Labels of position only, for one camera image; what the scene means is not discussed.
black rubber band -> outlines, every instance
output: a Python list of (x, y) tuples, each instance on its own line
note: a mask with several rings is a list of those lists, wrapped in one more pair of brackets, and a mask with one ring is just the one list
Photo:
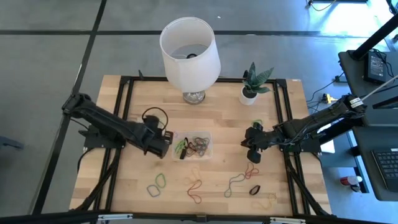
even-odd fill
[(187, 148), (183, 148), (181, 151), (180, 159), (184, 159), (187, 155)]
[(188, 54), (187, 59), (193, 58), (193, 57), (191, 57), (191, 56), (196, 57), (196, 56), (198, 56), (198, 55), (197, 55), (197, 54)]
[(256, 185), (249, 191), (249, 194), (256, 195), (259, 191), (260, 191), (260, 185)]

white cable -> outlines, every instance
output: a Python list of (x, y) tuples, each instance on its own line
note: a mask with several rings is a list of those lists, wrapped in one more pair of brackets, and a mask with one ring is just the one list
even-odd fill
[(388, 80), (388, 82), (383, 83), (381, 86), (377, 87), (375, 90), (373, 90), (372, 92), (370, 92), (368, 95), (366, 95), (364, 98), (362, 98), (361, 100), (364, 101), (366, 100), (366, 98), (368, 98), (369, 96), (371, 96), (373, 93), (377, 92), (378, 90), (380, 90), (381, 88), (385, 87), (388, 83), (394, 81), (396, 78), (398, 78), (398, 75), (394, 76), (394, 78), (391, 78), (390, 80)]

white plant pot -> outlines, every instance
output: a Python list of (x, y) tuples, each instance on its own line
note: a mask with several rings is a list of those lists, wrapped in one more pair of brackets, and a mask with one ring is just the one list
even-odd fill
[(240, 96), (239, 96), (239, 101), (240, 101), (243, 105), (252, 105), (252, 104), (255, 102), (255, 100), (257, 99), (257, 96), (258, 96), (259, 94), (256, 94), (256, 96), (253, 97), (253, 98), (247, 98), (247, 97), (245, 97), (245, 96), (243, 95), (243, 88), (244, 88), (244, 87), (242, 87), (242, 89), (241, 89), (241, 94), (240, 94)]

table lamp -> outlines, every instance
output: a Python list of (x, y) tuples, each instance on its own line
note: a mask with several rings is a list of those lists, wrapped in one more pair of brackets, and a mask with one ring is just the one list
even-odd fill
[[(198, 46), (203, 48), (200, 53), (195, 52)], [(182, 91), (185, 102), (201, 103), (205, 90), (214, 84), (221, 71), (213, 29), (195, 17), (179, 18), (163, 29), (160, 48), (168, 81)]]

black hair tie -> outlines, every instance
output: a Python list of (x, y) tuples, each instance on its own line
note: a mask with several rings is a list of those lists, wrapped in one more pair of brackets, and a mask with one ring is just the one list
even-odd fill
[(256, 195), (259, 191), (260, 191), (260, 185), (256, 185), (249, 191), (249, 194)]
[(193, 57), (196, 57), (196, 56), (198, 56), (198, 55), (197, 54), (188, 54), (187, 59), (190, 59), (190, 58), (193, 58)]

